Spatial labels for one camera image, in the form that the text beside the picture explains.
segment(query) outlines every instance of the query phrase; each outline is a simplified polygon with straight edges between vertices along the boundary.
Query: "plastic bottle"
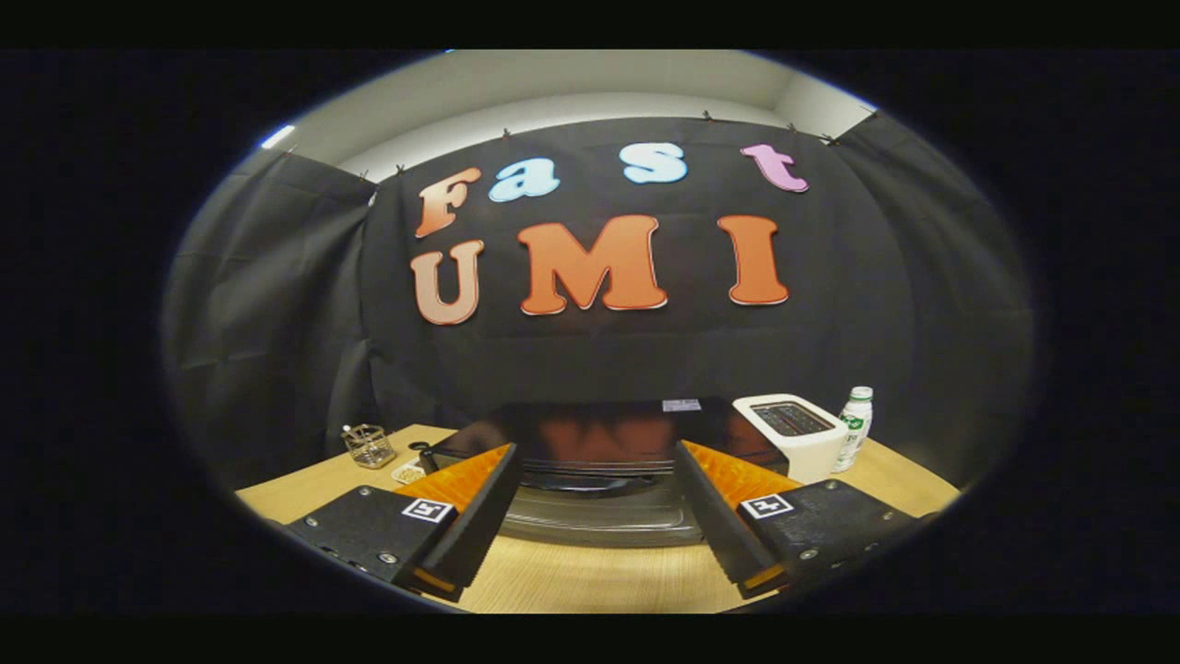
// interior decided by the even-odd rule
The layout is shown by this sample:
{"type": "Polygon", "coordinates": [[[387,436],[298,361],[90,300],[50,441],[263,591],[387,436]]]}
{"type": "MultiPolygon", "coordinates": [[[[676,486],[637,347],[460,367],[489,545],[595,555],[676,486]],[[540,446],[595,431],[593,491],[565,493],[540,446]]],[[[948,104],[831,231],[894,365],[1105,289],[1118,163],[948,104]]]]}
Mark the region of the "plastic bottle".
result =
{"type": "Polygon", "coordinates": [[[840,454],[835,458],[835,466],[832,473],[844,473],[852,468],[852,462],[860,452],[860,446],[865,445],[868,438],[868,426],[873,423],[873,389],[857,387],[848,395],[848,403],[840,412],[840,420],[848,426],[848,438],[840,447],[840,454]]]}

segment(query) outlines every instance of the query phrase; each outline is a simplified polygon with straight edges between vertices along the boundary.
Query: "table surface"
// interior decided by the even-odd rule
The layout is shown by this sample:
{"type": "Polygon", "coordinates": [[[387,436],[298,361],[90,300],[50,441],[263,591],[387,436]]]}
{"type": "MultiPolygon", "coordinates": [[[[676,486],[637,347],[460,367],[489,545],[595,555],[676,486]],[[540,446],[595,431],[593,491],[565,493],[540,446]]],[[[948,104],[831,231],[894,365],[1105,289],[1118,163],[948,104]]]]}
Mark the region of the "table surface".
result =
{"type": "MultiPolygon", "coordinates": [[[[361,468],[346,453],[237,497],[260,515],[290,524],[361,485],[401,487],[391,474],[417,459],[407,446],[433,445],[453,433],[407,427],[387,436],[398,458],[385,468],[361,468]]],[[[940,511],[959,495],[943,479],[873,440],[865,441],[852,468],[832,478],[911,517],[940,511]]],[[[597,548],[498,535],[458,603],[430,599],[476,613],[715,613],[767,597],[743,600],[706,544],[597,548]]]]}

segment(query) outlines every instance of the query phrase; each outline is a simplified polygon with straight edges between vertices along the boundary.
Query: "peach letter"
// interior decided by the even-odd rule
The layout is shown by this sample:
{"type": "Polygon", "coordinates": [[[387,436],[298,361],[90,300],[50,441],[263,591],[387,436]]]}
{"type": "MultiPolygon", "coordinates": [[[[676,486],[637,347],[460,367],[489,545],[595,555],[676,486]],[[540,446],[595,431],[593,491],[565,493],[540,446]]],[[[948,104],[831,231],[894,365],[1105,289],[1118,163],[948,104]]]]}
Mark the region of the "peach letter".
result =
{"type": "Polygon", "coordinates": [[[754,163],[762,171],[762,177],[779,189],[800,193],[807,190],[806,179],[795,177],[787,171],[788,165],[795,165],[795,160],[787,155],[780,155],[774,151],[774,147],[766,144],[742,147],[741,153],[754,157],[754,163]]]}
{"type": "Polygon", "coordinates": [[[607,222],[586,252],[560,223],[542,223],[522,230],[517,238],[529,246],[530,290],[520,303],[529,315],[565,310],[557,294],[557,280],[582,309],[590,308],[607,272],[610,290],[602,303],[611,309],[660,308],[668,294],[656,285],[651,263],[651,234],[660,226],[655,217],[616,216],[607,222]]]}
{"type": "Polygon", "coordinates": [[[434,324],[458,324],[471,317],[479,305],[479,270],[476,268],[476,255],[484,250],[484,242],[472,239],[451,248],[451,257],[459,269],[459,296],[450,304],[439,298],[439,263],[441,251],[422,254],[409,261],[414,270],[414,295],[418,296],[418,310],[422,317],[434,324]]]}
{"type": "Polygon", "coordinates": [[[468,167],[422,189],[418,193],[422,199],[422,223],[414,231],[414,237],[426,237],[451,225],[454,212],[447,211],[447,204],[452,208],[461,205],[467,199],[467,185],[464,182],[474,182],[479,179],[479,175],[478,167],[468,167]]]}
{"type": "Polygon", "coordinates": [[[717,225],[729,234],[738,263],[738,283],[729,289],[729,298],[739,304],[786,301],[787,287],[779,282],[771,245],[771,235],[779,225],[766,217],[741,213],[723,216],[717,225]]]}

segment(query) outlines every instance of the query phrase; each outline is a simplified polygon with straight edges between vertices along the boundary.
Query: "ceiling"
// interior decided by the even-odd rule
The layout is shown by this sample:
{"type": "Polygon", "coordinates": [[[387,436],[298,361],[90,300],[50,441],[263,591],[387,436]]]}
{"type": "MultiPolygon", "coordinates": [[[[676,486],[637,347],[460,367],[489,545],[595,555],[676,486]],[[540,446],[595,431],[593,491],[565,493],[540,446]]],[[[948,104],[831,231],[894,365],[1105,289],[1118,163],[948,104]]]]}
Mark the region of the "ceiling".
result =
{"type": "Polygon", "coordinates": [[[716,99],[775,113],[799,130],[839,136],[873,107],[779,63],[742,51],[467,51],[404,66],[290,124],[275,149],[341,164],[406,132],[522,100],[599,92],[716,99]],[[843,112],[833,112],[833,105],[843,112]]]}

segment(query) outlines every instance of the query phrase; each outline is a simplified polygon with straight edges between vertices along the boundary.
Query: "label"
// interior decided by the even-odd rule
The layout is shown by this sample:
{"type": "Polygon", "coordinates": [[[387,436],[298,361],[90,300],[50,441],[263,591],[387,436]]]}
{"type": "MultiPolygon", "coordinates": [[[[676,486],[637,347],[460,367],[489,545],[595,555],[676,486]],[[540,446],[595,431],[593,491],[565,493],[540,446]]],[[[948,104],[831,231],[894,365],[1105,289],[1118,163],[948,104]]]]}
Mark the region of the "label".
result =
{"type": "Polygon", "coordinates": [[[701,410],[701,402],[696,400],[664,400],[664,413],[678,413],[682,410],[701,410]]]}
{"type": "Polygon", "coordinates": [[[784,512],[791,512],[794,509],[794,506],[778,494],[771,494],[760,499],[743,500],[741,501],[741,506],[745,507],[746,512],[748,512],[754,519],[766,519],[767,517],[774,517],[775,514],[782,514],[784,512]]]}
{"type": "Polygon", "coordinates": [[[451,512],[454,506],[447,502],[418,499],[409,504],[409,507],[402,509],[401,513],[406,517],[413,517],[414,519],[438,524],[444,517],[446,517],[446,513],[451,512]]]}

